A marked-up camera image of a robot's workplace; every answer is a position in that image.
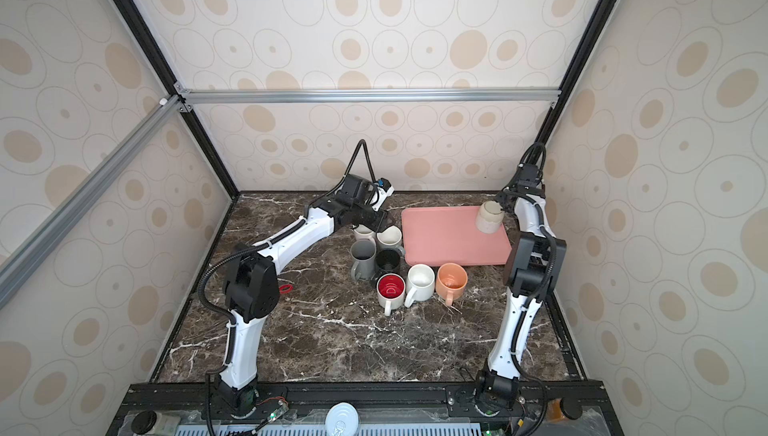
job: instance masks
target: pink tray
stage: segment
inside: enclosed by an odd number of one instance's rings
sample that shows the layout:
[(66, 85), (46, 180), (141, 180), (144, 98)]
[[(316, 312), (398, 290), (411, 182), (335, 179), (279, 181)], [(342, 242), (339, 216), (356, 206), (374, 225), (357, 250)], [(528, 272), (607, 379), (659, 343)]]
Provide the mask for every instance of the pink tray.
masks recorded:
[(494, 234), (477, 229), (480, 207), (408, 208), (402, 211), (402, 244), (409, 265), (463, 267), (503, 265), (512, 245), (504, 226)]

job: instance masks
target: mug handle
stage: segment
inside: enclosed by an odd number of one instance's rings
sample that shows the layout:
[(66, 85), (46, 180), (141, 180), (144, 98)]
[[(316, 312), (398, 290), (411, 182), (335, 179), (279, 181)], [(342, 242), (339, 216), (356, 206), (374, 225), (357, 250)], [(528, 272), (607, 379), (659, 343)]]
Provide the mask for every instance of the mug handle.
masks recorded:
[(412, 287), (410, 291), (408, 291), (408, 294), (406, 295), (406, 307), (410, 308), (413, 305), (413, 299), (416, 297), (416, 287)]

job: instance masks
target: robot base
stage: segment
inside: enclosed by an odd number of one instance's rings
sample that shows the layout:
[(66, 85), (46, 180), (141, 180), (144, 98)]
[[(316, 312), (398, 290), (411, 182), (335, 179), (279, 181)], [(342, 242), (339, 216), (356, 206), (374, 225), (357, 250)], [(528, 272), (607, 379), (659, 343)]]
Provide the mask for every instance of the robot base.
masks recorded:
[(478, 371), (475, 386), (475, 408), (484, 416), (496, 415), (500, 410), (511, 410), (518, 398), (517, 378), (509, 379), (488, 369), (488, 362)]
[(256, 380), (246, 384), (243, 388), (235, 389), (216, 376), (216, 389), (221, 399), (232, 409), (235, 416), (245, 416), (254, 409), (254, 401), (259, 397), (255, 388)]

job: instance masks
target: black mug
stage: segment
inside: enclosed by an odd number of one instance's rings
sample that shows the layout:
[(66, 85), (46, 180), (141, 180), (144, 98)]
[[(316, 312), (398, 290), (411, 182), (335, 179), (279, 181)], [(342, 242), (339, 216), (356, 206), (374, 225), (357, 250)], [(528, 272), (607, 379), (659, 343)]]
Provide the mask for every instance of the black mug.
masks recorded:
[(396, 249), (385, 248), (376, 254), (376, 275), (371, 279), (374, 288), (379, 283), (379, 278), (389, 273), (399, 274), (400, 252)]

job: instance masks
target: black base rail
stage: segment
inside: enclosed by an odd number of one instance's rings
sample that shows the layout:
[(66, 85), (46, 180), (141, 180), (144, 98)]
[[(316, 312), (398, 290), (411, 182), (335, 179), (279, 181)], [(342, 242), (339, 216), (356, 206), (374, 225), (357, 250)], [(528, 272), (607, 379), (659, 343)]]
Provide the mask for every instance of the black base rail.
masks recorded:
[[(624, 436), (608, 393), (600, 381), (545, 382), (549, 398), (578, 398), (582, 406), (598, 407), (613, 436)], [(536, 384), (521, 383), (521, 392), (528, 411), (538, 410), (541, 390)], [(358, 409), (424, 409), (444, 414), (448, 418), (481, 423), (484, 429), (506, 428), (510, 416), (520, 416), (522, 410), (515, 405), (513, 412), (501, 411), (493, 417), (481, 415), (474, 407), (471, 395), (474, 382), (274, 382), (259, 383), (259, 400), (284, 398), (295, 416), (307, 416), (312, 410), (329, 409), (339, 402), (348, 402)], [(205, 383), (132, 384), (112, 421), (107, 436), (115, 436), (125, 416), (131, 412), (200, 411), (207, 418)], [(234, 418), (226, 403), (215, 394), (211, 401), (210, 416), (222, 424), (258, 424), (274, 411), (276, 400), (257, 407), (246, 418)]]

